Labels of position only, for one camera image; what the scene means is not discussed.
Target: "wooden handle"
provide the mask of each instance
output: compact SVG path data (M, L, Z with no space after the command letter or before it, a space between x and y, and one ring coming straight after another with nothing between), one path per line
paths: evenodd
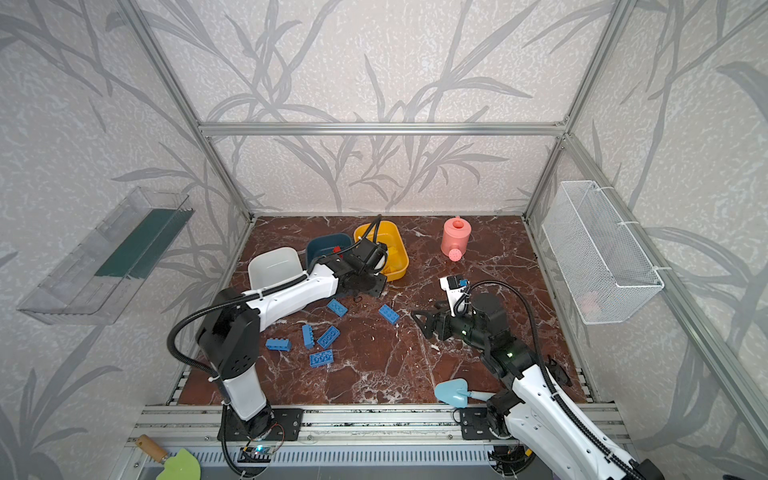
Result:
M136 446L140 448L144 453L152 457L152 459L157 463L164 463L168 458L168 452L166 452L163 447L159 446L154 442L153 439L147 437L146 435L142 435L136 440Z

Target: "black cable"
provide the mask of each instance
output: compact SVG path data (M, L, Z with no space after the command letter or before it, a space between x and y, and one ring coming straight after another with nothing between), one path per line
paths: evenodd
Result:
M256 478L264 470L261 470L261 472L256 473L255 475L252 475L243 470L240 470L237 467L237 465L235 465L235 462L232 461L232 457L230 457L230 450L227 448L227 410L228 409L229 409L229 406L226 403L221 407L221 452L224 454L224 461L227 463L227 466L230 468L230 470L235 472L235 474L240 478Z
M378 221L376 221L376 228L373 229L373 243L376 243L376 239L379 238L379 225L382 224L381 215L377 218Z
M196 369L203 370L205 373L211 376L211 378L214 379L214 382L216 383L216 386L219 388L219 392L221 392L221 395L228 401L228 395L227 391L224 388L224 384L221 381L221 378L219 377L219 373L214 370L213 368L209 367L205 363L198 362L197 360L190 358L186 355L184 355L182 352L179 351L178 348L176 348L176 337L178 336L179 332L190 323L194 322L195 320L199 319L203 315L207 315L208 313L214 312L218 309L226 308L228 306L234 306L241 303L245 303L251 300L255 300L260 298L261 295L258 293L251 293L250 295L243 295L238 296L235 299L228 300L226 302L219 303L217 305L212 305L207 308L204 308L202 310L198 310L195 313L191 313L188 316L185 316L179 323L171 327L170 332L168 332L168 337L165 340L165 346L168 348L168 352L179 362L186 363L189 366L193 366Z
M522 452L523 452L523 455L525 455L525 447L520 446L519 448L523 449ZM496 473L504 477L511 477L511 476L517 475L518 473L522 472L523 470L531 466L531 463L533 463L533 461L536 458L536 454L532 452L530 455L525 455L525 456L522 456L521 458L511 460L507 458L502 458L501 456L496 455L495 453L489 452L488 457L491 460L496 461L496 465L493 466L493 469L496 471ZM505 466L507 466L507 468L509 468L511 472L507 471L505 469Z
M467 309L469 308L469 303L467 302L467 300L469 299L469 291L470 291L470 287L469 287L469 284L467 284L467 286L464 287L464 293L462 293L462 295L458 298L458 300L456 300L456 303L453 304L453 316L461 316L467 313ZM459 312L457 309L458 309L458 306L461 305L462 303L464 303L464 309L461 312Z
M377 270L374 270L373 271L374 275L376 275L378 273L381 273L382 270L384 270L384 267L386 266L387 260L389 260L389 252L387 250L384 250L384 257L383 258L384 258L384 263L382 264L382 267L377 269Z
M581 420L571 411L571 409L568 407L568 404L566 404L565 401L560 397L560 392L558 392L558 390L554 387L552 379L549 377L547 367L544 364L544 357L541 354L541 341L538 338L538 327L536 326L536 320L533 316L533 309L531 308L530 303L528 303L528 301L522 295L522 293L520 293L518 289L514 288L508 283L499 280L483 280L469 287L467 296L469 296L477 287L482 285L503 286L504 288L511 290L512 293L514 293L523 302L525 312L528 314L528 320L531 323L531 336L533 337L533 347L536 353L536 363L538 368L541 370L541 375L544 377L544 381L547 384L549 392L552 394L552 399L556 401L556 403L560 406L560 409L574 423L574 425L576 425L576 428L579 429L581 434L587 437L587 440L589 440L592 445L597 447L598 450L600 450L605 455L606 459L610 459L610 461L618 465L618 467L621 468L621 470L623 470L624 473L626 473L627 476L633 480L643 480L643 478L634 471L634 468L624 463L621 458L618 458L616 454L614 454L603 442L600 441L600 439L598 439L597 436L594 435L594 433L592 433L583 423L581 423Z

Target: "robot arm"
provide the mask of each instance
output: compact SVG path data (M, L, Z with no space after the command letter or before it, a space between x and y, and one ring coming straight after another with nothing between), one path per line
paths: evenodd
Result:
M343 257L324 257L281 285L244 293L226 289L217 295L215 304L235 304L208 313L196 340L218 374L214 378L239 417L240 430L249 438L264 435L273 424L270 405L256 374L260 333L309 303L337 293L381 295L386 283L386 276L380 273L385 257L385 244L363 236ZM237 303L239 297L248 300Z
M470 302L473 289L483 284L507 287L523 302L535 352L511 334L496 295L478 293ZM457 336L482 351L481 361L506 387L486 402L495 435L520 440L563 480L664 480L652 462L637 462L565 395L555 379L570 380L562 368L541 359L533 312L516 289L497 280L470 287L461 276L441 278L440 285L448 302L411 317L426 338L433 333L440 340ZM444 401L451 403L450 398Z

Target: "leaf pattern wallpaper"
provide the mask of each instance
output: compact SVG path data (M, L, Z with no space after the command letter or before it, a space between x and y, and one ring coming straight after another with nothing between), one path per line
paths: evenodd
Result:
M139 2L207 122L560 121L613 3ZM214 140L254 211L279 214L519 214L509 192L533 191L554 143Z
M0 477L107 478L179 364L170 326L210 301L247 231L115 4L0 5ZM47 326L24 296L137 185L195 209L114 325ZM192 329L181 340L191 347Z
M768 2L638 2L576 134L768 393ZM555 290L567 297L541 221ZM660 297L626 323L569 325L602 400L668 478L768 478L768 461Z

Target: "green toy shovel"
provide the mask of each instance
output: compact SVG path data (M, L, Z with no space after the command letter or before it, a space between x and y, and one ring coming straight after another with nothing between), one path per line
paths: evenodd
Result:
M157 476L157 480L200 480L200 463L186 449L181 449L172 457L146 435L139 437L136 445L165 467Z

